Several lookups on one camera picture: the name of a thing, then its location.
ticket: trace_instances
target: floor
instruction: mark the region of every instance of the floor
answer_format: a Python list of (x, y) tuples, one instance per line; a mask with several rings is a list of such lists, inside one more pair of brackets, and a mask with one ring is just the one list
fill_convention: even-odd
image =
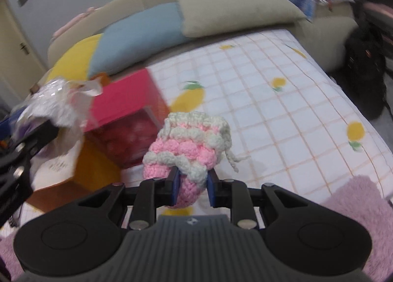
[[(385, 84), (387, 87), (387, 101), (393, 109), (393, 80), (386, 75)], [(393, 121), (390, 117), (388, 110), (385, 108), (382, 115), (374, 120), (370, 121), (374, 128), (381, 135), (385, 143), (388, 145), (389, 149), (393, 151)]]

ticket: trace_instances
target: yellow pillow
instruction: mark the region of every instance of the yellow pillow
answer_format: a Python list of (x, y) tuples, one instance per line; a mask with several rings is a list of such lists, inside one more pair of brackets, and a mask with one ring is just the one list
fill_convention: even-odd
[(89, 71), (90, 59), (96, 51), (102, 34), (90, 36), (77, 42), (56, 62), (46, 81), (58, 76), (68, 81), (85, 81)]

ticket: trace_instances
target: blue pillow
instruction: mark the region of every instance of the blue pillow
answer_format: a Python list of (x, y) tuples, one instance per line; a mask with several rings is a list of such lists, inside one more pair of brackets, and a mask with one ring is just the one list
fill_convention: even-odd
[(177, 3), (157, 5), (108, 26), (90, 61), (88, 76), (113, 75), (149, 56), (187, 42)]

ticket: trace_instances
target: purple plush fabric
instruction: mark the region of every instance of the purple plush fabric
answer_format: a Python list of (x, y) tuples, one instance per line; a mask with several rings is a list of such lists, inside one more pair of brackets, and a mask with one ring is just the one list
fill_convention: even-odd
[(338, 189), (323, 205), (363, 225), (373, 249), (364, 272), (375, 282), (393, 273), (393, 208), (368, 177), (358, 176)]
[(16, 280), (23, 273), (23, 269), (14, 253), (13, 244), (15, 234), (16, 231), (0, 241), (0, 257), (11, 274), (12, 281)]

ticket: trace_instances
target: white logo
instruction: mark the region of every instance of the white logo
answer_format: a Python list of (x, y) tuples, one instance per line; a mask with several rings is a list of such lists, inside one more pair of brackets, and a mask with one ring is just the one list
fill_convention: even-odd
[(197, 219), (195, 219), (194, 217), (191, 217), (189, 219), (187, 219), (186, 221), (189, 225), (196, 225), (199, 221)]

